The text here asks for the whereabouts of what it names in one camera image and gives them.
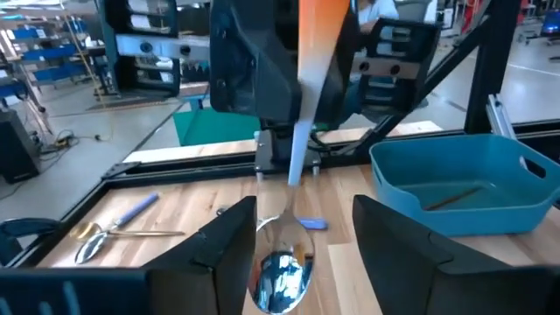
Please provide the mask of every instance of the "wooden table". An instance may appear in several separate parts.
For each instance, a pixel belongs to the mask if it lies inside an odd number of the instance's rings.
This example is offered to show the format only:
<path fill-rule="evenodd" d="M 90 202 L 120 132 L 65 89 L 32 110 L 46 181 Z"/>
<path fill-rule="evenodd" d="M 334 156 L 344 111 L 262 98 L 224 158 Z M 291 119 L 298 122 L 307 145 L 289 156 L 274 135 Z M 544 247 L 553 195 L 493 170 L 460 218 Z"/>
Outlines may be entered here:
<path fill-rule="evenodd" d="M 400 125 L 395 134 L 436 129 L 431 122 L 418 122 Z M 363 132 L 364 129 L 335 131 L 327 134 L 324 140 L 354 139 Z M 240 141 L 149 150 L 135 152 L 126 161 L 161 161 L 254 148 L 253 141 Z M 366 194 L 375 198 L 370 166 L 322 170 L 317 178 L 305 176 L 302 183 L 296 213 L 325 218 L 329 230 L 311 233 L 317 251 L 315 269 L 311 287 L 293 314 L 381 314 L 361 262 L 352 221 L 353 196 Z M 96 221 L 106 227 L 149 193 L 160 192 L 160 201 L 135 219 L 129 229 L 182 230 L 186 236 L 113 241 L 107 250 L 85 266 L 141 266 L 212 220 L 218 208 L 232 205 L 247 195 L 258 197 L 259 217 L 278 214 L 286 201 L 286 188 L 285 176 L 279 176 L 265 178 L 261 183 L 257 183 L 255 177 L 249 177 L 110 191 L 84 221 Z M 513 265 L 560 263 L 560 212 L 549 211 L 545 222 L 531 234 L 468 237 L 458 241 Z M 79 246 L 66 238 L 39 266 L 75 267 L 74 254 Z M 243 314 L 260 314 L 250 297 L 246 298 Z"/>

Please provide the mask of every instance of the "spoon bowl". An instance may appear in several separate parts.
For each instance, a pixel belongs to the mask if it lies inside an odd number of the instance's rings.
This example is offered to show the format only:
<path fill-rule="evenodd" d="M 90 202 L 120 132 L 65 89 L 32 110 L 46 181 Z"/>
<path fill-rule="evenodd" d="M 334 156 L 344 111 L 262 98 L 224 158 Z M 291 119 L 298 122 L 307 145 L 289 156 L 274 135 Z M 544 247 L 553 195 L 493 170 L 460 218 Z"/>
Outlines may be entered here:
<path fill-rule="evenodd" d="M 114 229 L 103 231 L 99 224 L 94 222 L 82 222 L 74 226 L 68 236 L 77 241 L 84 242 L 89 240 L 90 237 L 101 233 L 107 234 L 106 236 L 179 236 L 184 235 L 184 232 L 171 232 L 171 231 L 117 231 Z"/>
<path fill-rule="evenodd" d="M 264 220 L 256 231 L 248 281 L 256 307 L 267 314 L 293 310 L 309 288 L 314 256 L 312 238 L 295 217 Z"/>

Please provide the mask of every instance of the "black metal frame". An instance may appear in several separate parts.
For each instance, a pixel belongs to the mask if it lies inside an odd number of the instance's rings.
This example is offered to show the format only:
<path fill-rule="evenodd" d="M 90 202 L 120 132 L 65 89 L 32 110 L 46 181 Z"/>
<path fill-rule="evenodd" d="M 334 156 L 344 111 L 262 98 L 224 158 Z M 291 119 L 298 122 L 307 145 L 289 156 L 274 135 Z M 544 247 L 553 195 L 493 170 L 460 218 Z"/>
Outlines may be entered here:
<path fill-rule="evenodd" d="M 463 37 L 451 53 L 435 66 L 426 80 L 422 97 L 437 86 L 470 52 L 479 45 L 475 74 L 464 129 L 430 132 L 417 135 L 395 136 L 386 141 L 419 137 L 445 137 L 465 133 L 490 131 L 486 114 L 487 98 L 501 90 L 509 48 L 513 40 L 516 16 L 520 3 L 493 0 L 477 28 Z M 381 129 L 392 130 L 403 117 L 390 117 L 380 124 Z M 560 119 L 517 123 L 514 131 L 518 139 L 544 155 L 558 161 L 560 156 Z M 380 141 L 379 133 L 370 130 L 361 140 L 328 144 L 329 150 L 320 152 L 320 167 L 332 168 L 370 163 L 367 148 Z M 37 265 L 70 228 L 111 189 L 138 186 L 168 185 L 199 180 L 228 179 L 255 176 L 256 152 L 235 153 L 211 157 L 196 157 L 154 163 L 117 164 L 106 173 L 100 183 L 73 206 L 61 219 L 59 228 L 41 235 L 29 247 L 17 254 L 6 267 Z M 271 169 L 268 173 L 285 172 Z"/>

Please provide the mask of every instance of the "gray floor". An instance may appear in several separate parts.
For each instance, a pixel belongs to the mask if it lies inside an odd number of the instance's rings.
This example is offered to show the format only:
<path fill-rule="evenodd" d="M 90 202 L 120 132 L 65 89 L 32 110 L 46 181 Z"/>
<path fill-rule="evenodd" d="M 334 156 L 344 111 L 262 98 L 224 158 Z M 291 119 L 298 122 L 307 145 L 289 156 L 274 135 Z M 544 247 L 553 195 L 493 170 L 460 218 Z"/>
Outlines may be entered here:
<path fill-rule="evenodd" d="M 445 53 L 440 50 L 437 59 Z M 560 54 L 560 45 L 548 47 L 535 41 L 529 46 L 514 44 L 502 97 L 514 122 L 560 118 L 556 88 L 560 88 L 560 65 L 550 64 L 548 57 Z M 462 128 L 473 75 L 475 55 L 467 58 L 428 97 L 430 106 L 419 109 L 407 122 L 431 120 L 444 129 Z M 95 105 L 90 85 L 61 85 L 58 90 L 45 87 L 43 105 L 50 113 L 50 122 L 57 131 L 72 130 L 77 136 L 102 137 L 112 140 L 98 143 L 81 139 L 79 145 L 56 160 L 44 162 L 43 174 L 23 185 L 0 182 L 0 221 L 16 217 L 60 218 L 70 206 L 80 200 L 100 176 L 114 163 L 121 161 L 153 131 L 170 113 L 178 101 L 163 105 L 116 111 L 87 111 Z M 188 105 L 180 110 L 188 110 Z M 370 123 L 353 116 L 345 128 L 367 126 Z M 172 120 L 164 123 L 142 149 L 178 146 Z"/>

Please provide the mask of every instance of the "blue plastic tub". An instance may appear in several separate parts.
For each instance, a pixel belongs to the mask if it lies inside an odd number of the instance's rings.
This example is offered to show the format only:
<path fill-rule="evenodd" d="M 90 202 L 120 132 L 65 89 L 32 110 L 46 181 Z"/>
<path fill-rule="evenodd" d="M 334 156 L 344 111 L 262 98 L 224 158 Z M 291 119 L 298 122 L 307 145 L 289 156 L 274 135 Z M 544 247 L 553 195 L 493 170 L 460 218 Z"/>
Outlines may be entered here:
<path fill-rule="evenodd" d="M 370 155 L 379 201 L 447 236 L 531 231 L 560 197 L 560 166 L 502 136 L 387 141 Z"/>

